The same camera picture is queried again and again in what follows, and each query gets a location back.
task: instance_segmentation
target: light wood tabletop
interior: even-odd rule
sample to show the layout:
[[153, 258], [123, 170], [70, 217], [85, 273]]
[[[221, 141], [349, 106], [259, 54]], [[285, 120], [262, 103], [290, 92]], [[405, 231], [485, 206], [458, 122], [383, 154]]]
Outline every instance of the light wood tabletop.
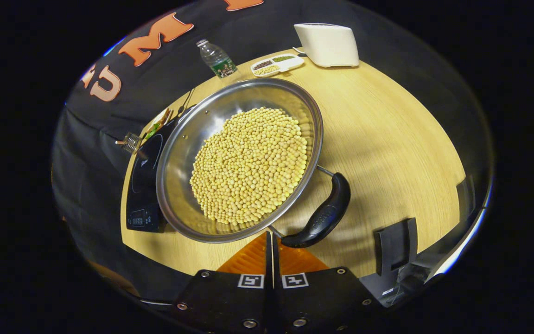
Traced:
[[[296, 54], [286, 50], [266, 55], [240, 64], [239, 71], [244, 79], [255, 78], [251, 64], [281, 53]], [[321, 68], [308, 57], [303, 59], [301, 67], [273, 78], [289, 80], [312, 95], [324, 123], [318, 164], [342, 173], [351, 187], [350, 205], [341, 222], [307, 250], [329, 267], [346, 266], [362, 277], [376, 271], [375, 230], [415, 217], [418, 252], [441, 239], [458, 223], [456, 186], [465, 176], [441, 125], [406, 89], [366, 63]], [[207, 80], [195, 88], [189, 105], [224, 86], [217, 77]], [[183, 95], [168, 108], [177, 110], [185, 99]], [[134, 160], [132, 156], [127, 175]], [[206, 244], [169, 229], [164, 233], [127, 230], [128, 180], [121, 199], [123, 243], [170, 268], [190, 275], [200, 269], [216, 270], [265, 232], [232, 243]], [[301, 230], [330, 192], [331, 177], [315, 171], [296, 203], [273, 226], [284, 235]]]

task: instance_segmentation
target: white tray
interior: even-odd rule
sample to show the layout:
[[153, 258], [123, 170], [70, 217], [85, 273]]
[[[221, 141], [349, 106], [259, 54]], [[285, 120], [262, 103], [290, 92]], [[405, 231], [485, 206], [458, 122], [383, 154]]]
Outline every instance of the white tray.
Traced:
[[[279, 61], [279, 62], [276, 62], [276, 61], [273, 60], [274, 58], [284, 57], [284, 56], [292, 56], [293, 58], [286, 59], [284, 61]], [[268, 66], [271, 66], [271, 65], [277, 65], [277, 66], [280, 67], [280, 69], [279, 70], [274, 70], [273, 72], [269, 72], [269, 73], [265, 73], [265, 74], [256, 74], [254, 72], [253, 68], [255, 66], [259, 65], [260, 63], [263, 63], [263, 62], [266, 62], [266, 61], [271, 61], [271, 63], [273, 63], [273, 64], [267, 65], [265, 67], [268, 67]], [[278, 74], [278, 73], [281, 73], [281, 72], [286, 72], [286, 71], [292, 70], [294, 68], [297, 68], [298, 66], [301, 66], [303, 63], [304, 63], [304, 60], [301, 57], [298, 57], [297, 55], [294, 55], [292, 53], [283, 53], [281, 55], [275, 55], [273, 57], [262, 59], [262, 60], [258, 61], [257, 63], [254, 63], [253, 65], [250, 66], [250, 71], [254, 74], [255, 77], [266, 78], [266, 77], [270, 77], [270, 76], [275, 76], [275, 74]]]

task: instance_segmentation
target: black background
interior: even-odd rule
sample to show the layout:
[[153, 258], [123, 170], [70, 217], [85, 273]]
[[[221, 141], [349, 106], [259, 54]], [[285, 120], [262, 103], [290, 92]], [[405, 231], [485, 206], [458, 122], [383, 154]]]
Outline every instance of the black background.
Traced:
[[[0, 332], [170, 330], [74, 251], [55, 212], [48, 159], [62, 103], [85, 68], [182, 3], [0, 3], [0, 176], [11, 176], [6, 189], [17, 185], [0, 190]], [[458, 69], [498, 152], [494, 202], [472, 247], [447, 277], [365, 330], [534, 332], [534, 2], [362, 4]]]

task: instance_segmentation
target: black handle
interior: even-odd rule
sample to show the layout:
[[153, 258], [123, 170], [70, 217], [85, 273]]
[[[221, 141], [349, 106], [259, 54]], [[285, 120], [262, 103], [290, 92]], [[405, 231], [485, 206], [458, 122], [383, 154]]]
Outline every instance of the black handle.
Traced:
[[333, 190], [329, 197], [316, 209], [302, 231], [281, 239], [282, 245], [301, 249], [318, 243], [337, 226], [350, 203], [350, 184], [341, 173], [331, 179]]

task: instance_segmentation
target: pile of soybeans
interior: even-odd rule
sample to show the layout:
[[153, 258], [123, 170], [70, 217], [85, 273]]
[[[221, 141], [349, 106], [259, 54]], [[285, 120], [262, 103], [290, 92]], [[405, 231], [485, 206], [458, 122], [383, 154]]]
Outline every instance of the pile of soybeans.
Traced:
[[305, 173], [307, 140], [282, 109], [255, 108], [225, 121], [195, 157], [190, 184], [205, 216], [254, 225], [280, 206]]

